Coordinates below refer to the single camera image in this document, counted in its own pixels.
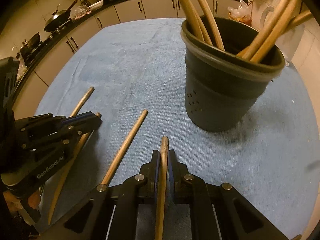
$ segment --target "white bowl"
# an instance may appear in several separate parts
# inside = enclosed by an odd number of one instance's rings
[[[92,5],[90,5],[90,6],[88,7],[88,9],[89,9],[90,11],[94,11],[94,10],[97,10],[97,9],[101,8],[102,5],[103,5],[103,0],[101,0],[101,1],[99,1],[99,2],[96,2],[96,3],[92,4]]]

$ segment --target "dark gray container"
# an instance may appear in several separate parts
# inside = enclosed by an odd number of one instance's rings
[[[251,43],[258,32],[233,20],[215,20],[226,51],[199,41],[189,31],[187,21],[182,24],[181,37],[187,46],[187,114],[200,128],[218,132],[230,129],[241,120],[271,79],[280,74],[285,61],[276,46],[262,64],[235,56]]]

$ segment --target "black countertop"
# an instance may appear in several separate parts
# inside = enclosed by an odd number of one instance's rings
[[[22,79],[20,80],[19,84],[17,85],[17,88],[14,92],[13,95],[13,102],[15,102],[15,100],[17,99],[18,94],[20,93],[23,85],[25,84],[26,80],[28,79],[28,77],[30,76],[30,74],[32,73],[32,71],[36,68],[36,66],[40,63],[40,61],[44,58],[44,56],[65,36],[67,35],[70,31],[72,31],[74,28],[76,28],[77,26],[79,26],[81,23],[83,23],[84,21],[86,21],[87,19],[89,19],[90,17],[94,16],[95,14],[97,14],[100,11],[103,11],[104,9],[113,6],[115,4],[121,3],[121,2],[125,2],[128,0],[105,0],[103,3],[103,6],[101,8],[99,8],[98,10],[92,11],[90,14],[87,14],[83,17],[81,17],[78,20],[75,20],[71,25],[67,26],[65,29],[61,30],[60,33],[56,36],[54,36],[51,41],[44,46],[41,51],[36,55],[36,57],[34,58],[34,60],[32,61],[32,63],[28,66],[28,70],[25,73],[25,75],[22,77]]]

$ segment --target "silver rivet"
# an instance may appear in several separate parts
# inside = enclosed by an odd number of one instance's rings
[[[185,180],[193,180],[195,176],[193,176],[192,174],[188,173],[186,175],[183,176]]]
[[[232,189],[232,185],[230,183],[223,183],[222,184],[222,188],[225,190],[231,190]]]
[[[143,174],[137,174],[136,176],[134,176],[134,179],[137,181],[143,180],[144,179],[144,175]]]
[[[99,192],[105,191],[106,189],[107,189],[107,185],[106,185],[106,184],[99,184],[99,185],[97,186],[97,190],[98,190]]]

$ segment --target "cooking pot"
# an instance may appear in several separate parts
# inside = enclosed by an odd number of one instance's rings
[[[77,1],[78,0],[75,0],[67,10],[61,10],[58,12],[59,4],[57,6],[57,10],[52,14],[52,17],[46,22],[44,31],[52,32],[64,24],[70,17],[70,9],[77,3]]]
[[[20,48],[20,54],[25,59],[40,43],[39,33],[32,36],[30,40],[24,40],[22,42],[23,46]]]

